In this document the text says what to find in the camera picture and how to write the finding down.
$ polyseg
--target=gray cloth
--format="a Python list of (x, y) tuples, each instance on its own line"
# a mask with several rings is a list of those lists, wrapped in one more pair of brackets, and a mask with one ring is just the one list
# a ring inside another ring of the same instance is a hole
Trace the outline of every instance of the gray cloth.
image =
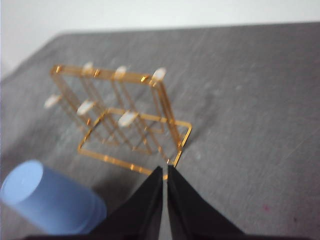
[[(249, 234), (320, 239), (320, 23), (55, 37), (1, 81), (1, 181), (31, 158), (95, 189), (108, 212), (145, 175), (77, 153), (81, 132), (43, 104), (54, 64), (166, 67), (175, 116), (193, 124), (177, 169)], [(166, 193), (160, 239), (171, 239)], [(1, 205), (2, 239), (41, 233)]]

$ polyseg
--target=gray fabric surface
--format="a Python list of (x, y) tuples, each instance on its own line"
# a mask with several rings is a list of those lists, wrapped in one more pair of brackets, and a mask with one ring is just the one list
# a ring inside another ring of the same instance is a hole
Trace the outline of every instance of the gray fabric surface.
[[(177, 167), (190, 184), (246, 233), (320, 239), (319, 39), (320, 23), (57, 36), (1, 81), (1, 182), (36, 158), (94, 188), (112, 212), (146, 176), (77, 154), (82, 134), (59, 107), (43, 108), (57, 92), (49, 70), (166, 67), (175, 116), (193, 124)], [(39, 233), (1, 205), (2, 239)]]

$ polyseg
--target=gold wire frame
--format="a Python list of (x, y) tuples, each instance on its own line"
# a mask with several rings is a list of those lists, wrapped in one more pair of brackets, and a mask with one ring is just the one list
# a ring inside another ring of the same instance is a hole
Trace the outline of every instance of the gold wire frame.
[[(81, 128), (83, 132), (85, 132), (84, 137), (78, 144), (77, 148), (80, 154), (102, 160), (122, 168), (130, 169), (131, 171), (150, 175), (153, 171), (152, 169), (84, 148), (86, 141), (93, 136), (102, 144), (107, 145), (119, 145), (122, 140), (122, 142), (129, 146), (132, 151), (150, 155), (152, 150), (149, 141), (147, 140), (147, 135), (149, 135), (166, 164), (173, 165), (174, 167), (177, 166), (182, 154), (183, 146), (185, 145), (192, 130), (192, 125), (189, 122), (175, 120), (165, 85), (163, 83), (163, 78), (158, 78), (155, 75), (150, 76), (149, 74), (144, 73), (119, 73), (114, 70), (94, 68), (93, 66), (83, 68), (70, 65), (54, 65), (50, 74), (61, 92), (58, 102), (67, 115), (77, 124), (77, 126)], [(63, 76), (79, 78), (87, 96), (90, 101), (93, 102), (92, 110), (97, 116), (95, 121), (92, 121), (90, 115), (87, 113), (82, 115), (77, 114), (82, 103), (77, 97), (77, 94), (64, 80)], [(93, 81), (110, 81), (113, 92), (115, 93), (116, 99), (121, 108), (107, 107), (103, 98), (94, 86)], [(149, 87), (157, 115), (138, 112), (135, 102), (132, 100), (129, 91), (126, 88), (126, 84), (139, 84)], [(129, 104), (129, 107), (125, 107), (124, 101)], [(128, 127), (130, 128), (131, 126), (134, 126), (137, 129), (141, 137), (141, 143), (144, 144), (145, 149), (139, 147), (139, 145), (134, 145), (130, 139), (125, 136), (122, 128), (119, 127), (117, 121), (113, 117), (114, 114), (124, 115), (127, 112), (135, 113), (135, 118)], [(146, 121), (158, 122), (161, 127), (160, 129), (150, 127)], [(108, 138), (103, 138), (99, 132), (96, 131), (98, 125), (102, 125), (106, 129), (109, 134)], [(174, 147), (176, 148), (176, 156), (174, 157), (174, 160), (167, 157), (163, 147), (155, 135), (163, 134), (165, 132), (164, 125), (167, 125)], [(180, 133), (177, 126), (184, 127), (186, 129), (185, 133)]]

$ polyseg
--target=pink speck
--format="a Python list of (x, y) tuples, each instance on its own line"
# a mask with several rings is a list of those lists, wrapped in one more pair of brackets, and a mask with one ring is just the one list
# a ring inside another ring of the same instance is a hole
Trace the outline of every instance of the pink speck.
[(263, 210), (265, 210), (266, 212), (269, 212), (270, 207), (267, 204), (263, 204)]

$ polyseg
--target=gold metal cube frame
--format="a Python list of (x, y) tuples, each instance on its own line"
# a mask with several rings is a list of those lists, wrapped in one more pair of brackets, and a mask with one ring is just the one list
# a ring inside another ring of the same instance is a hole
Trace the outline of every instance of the gold metal cube frame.
[[(86, 64), (84, 67), (70, 65), (55, 65), (51, 69), (51, 77), (61, 95), (51, 96), (45, 106), (59, 103), (67, 115), (77, 124), (84, 132), (84, 137), (78, 145), (78, 152), (82, 155), (102, 160), (122, 168), (129, 169), (138, 173), (150, 175), (152, 169), (137, 165), (133, 162), (117, 159), (110, 155), (105, 155), (90, 149), (86, 149), (84, 144), (94, 137), (102, 144), (116, 145), (124, 144), (129, 146), (132, 151), (137, 151), (143, 154), (150, 155), (152, 153), (151, 145), (148, 138), (156, 146), (156, 150), (161, 154), (166, 164), (177, 166), (180, 156), (183, 151), (192, 125), (186, 121), (176, 120), (169, 101), (163, 78), (165, 69), (159, 68), (153, 75), (145, 73), (127, 72), (126, 68), (121, 66), (117, 70), (108, 70), (93, 67), (92, 64)], [(68, 85), (64, 77), (76, 77), (81, 82), (87, 99), (84, 102), (80, 101), (77, 93)], [(102, 95), (95, 87), (94, 81), (109, 82), (112, 91), (116, 97), (120, 107), (109, 107), (104, 102)], [(149, 88), (152, 93), (152, 100), (156, 115), (147, 114), (138, 111), (136, 102), (132, 99), (131, 93), (127, 88), (128, 84), (135, 84)], [(92, 121), (88, 111), (92, 111), (96, 119)], [(114, 115), (121, 116), (117, 121)], [(147, 122), (154, 122), (160, 125), (160, 128), (152, 127)], [(176, 155), (170, 159), (164, 151), (162, 143), (159, 142), (157, 135), (165, 133), (164, 125), (170, 133), (173, 141)], [(108, 137), (101, 136), (97, 131), (97, 127), (102, 126), (108, 133)], [(124, 132), (125, 128), (134, 128), (141, 137), (141, 144), (131, 142)], [(178, 127), (183, 127), (184, 130), (178, 131)]]

